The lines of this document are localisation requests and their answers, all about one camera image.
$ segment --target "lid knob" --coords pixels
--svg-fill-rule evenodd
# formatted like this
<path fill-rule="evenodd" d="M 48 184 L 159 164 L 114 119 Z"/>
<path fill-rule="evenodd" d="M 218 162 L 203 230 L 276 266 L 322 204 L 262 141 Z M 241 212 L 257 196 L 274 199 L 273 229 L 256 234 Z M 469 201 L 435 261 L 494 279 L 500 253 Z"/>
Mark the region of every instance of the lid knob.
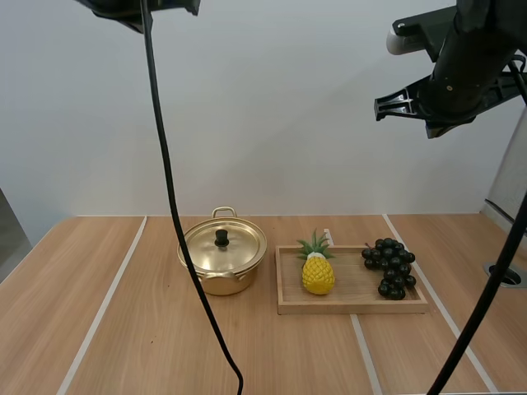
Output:
<path fill-rule="evenodd" d="M 228 232 L 225 229 L 218 229 L 216 231 L 216 240 L 214 240 L 214 244 L 217 247 L 226 247 L 229 245 L 229 239 L 227 238 Z"/>

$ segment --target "pineapple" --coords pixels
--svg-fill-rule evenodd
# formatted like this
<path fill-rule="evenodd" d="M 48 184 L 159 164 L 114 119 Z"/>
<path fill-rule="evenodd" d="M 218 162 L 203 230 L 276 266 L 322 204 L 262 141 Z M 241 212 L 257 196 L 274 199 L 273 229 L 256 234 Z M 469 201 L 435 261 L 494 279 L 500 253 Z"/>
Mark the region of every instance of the pineapple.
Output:
<path fill-rule="evenodd" d="M 316 295 L 326 295 L 333 289 L 335 275 L 333 268 L 328 262 L 328 258 L 333 255 L 326 252 L 328 244 L 324 235 L 317 239 L 316 230 L 313 232 L 311 244 L 304 240 L 297 240 L 302 244 L 301 256 L 305 261 L 302 268 L 302 283 L 304 287 Z"/>

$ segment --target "wooden tray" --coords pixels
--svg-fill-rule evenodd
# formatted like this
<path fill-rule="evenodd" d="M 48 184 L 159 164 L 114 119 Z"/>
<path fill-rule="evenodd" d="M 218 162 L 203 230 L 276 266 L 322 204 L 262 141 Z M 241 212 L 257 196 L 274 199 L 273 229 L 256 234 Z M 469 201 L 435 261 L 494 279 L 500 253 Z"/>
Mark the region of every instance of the wooden tray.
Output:
<path fill-rule="evenodd" d="M 410 314 L 425 313 L 428 303 L 417 286 L 403 300 L 387 300 L 377 292 L 382 271 L 364 267 L 364 246 L 330 246 L 335 287 L 327 295 L 312 295 L 302 285 L 298 246 L 277 246 L 278 314 Z"/>

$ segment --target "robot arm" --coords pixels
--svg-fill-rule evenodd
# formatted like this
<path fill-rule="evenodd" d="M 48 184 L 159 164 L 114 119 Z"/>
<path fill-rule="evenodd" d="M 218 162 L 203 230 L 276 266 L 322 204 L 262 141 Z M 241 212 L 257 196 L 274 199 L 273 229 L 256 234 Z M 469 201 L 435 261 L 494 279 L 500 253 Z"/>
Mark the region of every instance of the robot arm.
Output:
<path fill-rule="evenodd" d="M 141 0 L 77 0 L 101 18 L 122 23 L 138 33 L 144 33 L 141 17 Z M 197 16 L 200 0 L 156 0 L 149 1 L 150 11 L 170 8 L 185 8 Z"/>
<path fill-rule="evenodd" d="M 429 138 L 474 121 L 520 94 L 527 49 L 522 0 L 458 0 L 457 6 L 395 21 L 391 53 L 425 49 L 436 63 L 430 76 L 375 100 L 375 117 L 424 119 Z M 524 66 L 518 72 L 514 61 Z M 503 72 L 505 65 L 511 72 Z"/>

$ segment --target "grapes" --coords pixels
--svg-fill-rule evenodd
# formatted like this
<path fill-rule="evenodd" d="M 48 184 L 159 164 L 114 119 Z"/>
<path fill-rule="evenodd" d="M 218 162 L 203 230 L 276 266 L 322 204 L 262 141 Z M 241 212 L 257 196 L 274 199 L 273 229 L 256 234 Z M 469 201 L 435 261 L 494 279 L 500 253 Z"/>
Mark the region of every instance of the grapes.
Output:
<path fill-rule="evenodd" d="M 383 249 L 382 250 L 382 256 L 385 257 L 386 259 L 390 259 L 394 256 L 394 250 L 393 249 Z"/>
<path fill-rule="evenodd" d="M 361 255 L 364 259 L 371 258 L 371 249 L 363 249 Z"/>
<path fill-rule="evenodd" d="M 379 288 L 377 288 L 377 290 L 382 296 L 387 296 L 390 292 L 389 286 L 382 283 L 379 285 Z"/>
<path fill-rule="evenodd" d="M 413 288 L 417 281 L 410 275 L 415 255 L 404 249 L 404 244 L 389 237 L 377 239 L 374 249 L 364 249 L 361 256 L 365 259 L 364 266 L 369 270 L 381 269 L 383 278 L 377 291 L 391 300 L 402 300 L 407 289 Z"/>
<path fill-rule="evenodd" d="M 394 257 L 390 259 L 389 267 L 392 269 L 399 269 L 402 263 L 403 261 L 401 261 L 401 258 Z"/>
<path fill-rule="evenodd" d="M 371 259 L 374 261 L 379 261 L 381 258 L 380 251 L 378 249 L 372 249 L 371 250 Z"/>
<path fill-rule="evenodd" d="M 415 255 L 412 254 L 412 253 L 406 253 L 406 258 L 405 258 L 406 262 L 408 263 L 412 263 L 412 262 L 415 262 Z"/>
<path fill-rule="evenodd" d="M 366 269 L 368 270 L 373 270 L 377 265 L 373 259 L 367 259 L 364 261 L 364 266 L 366 266 Z"/>
<path fill-rule="evenodd" d="M 395 288 L 403 288 L 404 287 L 404 279 L 401 276 L 396 276 L 392 280 L 392 284 Z"/>
<path fill-rule="evenodd" d="M 417 280 L 414 276 L 407 276 L 404 279 L 404 284 L 406 284 L 408 288 L 413 288 L 417 284 Z"/>
<path fill-rule="evenodd" d="M 391 249 L 395 245 L 395 241 L 393 241 L 390 237 L 387 237 L 382 245 L 385 247 L 385 249 Z"/>
<path fill-rule="evenodd" d="M 384 278 L 386 280 L 392 280 L 395 276 L 397 276 L 397 272 L 394 269 L 388 269 L 385 271 Z"/>
<path fill-rule="evenodd" d="M 406 296 L 406 293 L 403 288 L 393 288 L 389 290 L 388 297 L 392 300 L 401 300 L 404 296 Z"/>
<path fill-rule="evenodd" d="M 382 269 L 382 270 L 386 270 L 389 268 L 389 263 L 386 259 L 382 258 L 380 261 L 379 261 L 379 267 Z"/>
<path fill-rule="evenodd" d="M 408 263 L 403 263 L 401 266 L 399 266 L 399 274 L 402 277 L 407 277 L 411 271 L 412 267 Z"/>
<path fill-rule="evenodd" d="M 406 255 L 408 254 L 408 251 L 406 251 L 405 249 L 400 249 L 398 252 L 397 252 L 397 256 L 399 258 L 401 258 L 403 261 L 406 260 Z"/>

